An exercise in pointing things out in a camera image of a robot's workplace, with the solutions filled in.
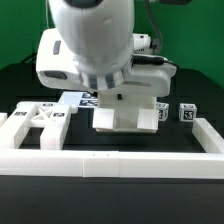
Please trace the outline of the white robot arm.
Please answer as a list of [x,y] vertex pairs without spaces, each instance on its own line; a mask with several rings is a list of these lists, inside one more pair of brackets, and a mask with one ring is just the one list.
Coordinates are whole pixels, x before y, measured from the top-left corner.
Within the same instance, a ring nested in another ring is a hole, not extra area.
[[54,27],[43,32],[36,59],[44,86],[98,94],[169,94],[177,65],[140,52],[150,38],[134,32],[134,0],[47,1]]

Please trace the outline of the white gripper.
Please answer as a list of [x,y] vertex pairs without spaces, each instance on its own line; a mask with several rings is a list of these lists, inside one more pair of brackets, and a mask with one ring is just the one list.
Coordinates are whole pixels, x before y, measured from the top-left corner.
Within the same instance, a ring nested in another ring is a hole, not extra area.
[[48,29],[38,47],[36,72],[48,88],[164,97],[176,68],[163,57],[135,54],[132,36],[75,33],[67,44],[57,29]]

